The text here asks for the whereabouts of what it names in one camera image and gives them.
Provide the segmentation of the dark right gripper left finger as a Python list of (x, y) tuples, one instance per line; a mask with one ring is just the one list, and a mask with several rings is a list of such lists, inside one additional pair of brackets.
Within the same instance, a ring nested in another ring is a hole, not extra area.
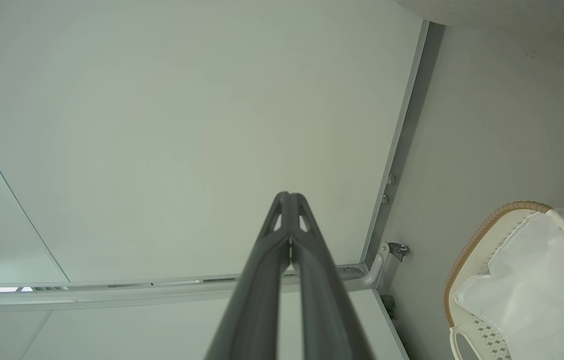
[(291, 194), (273, 199), (218, 329), (207, 360), (275, 360), (281, 280), (291, 257)]

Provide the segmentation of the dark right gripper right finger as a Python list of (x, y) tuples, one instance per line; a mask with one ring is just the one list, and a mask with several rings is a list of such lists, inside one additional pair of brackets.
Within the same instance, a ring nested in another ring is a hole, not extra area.
[(372, 360), (371, 345), (307, 199), (292, 193), (290, 208), (305, 360)]

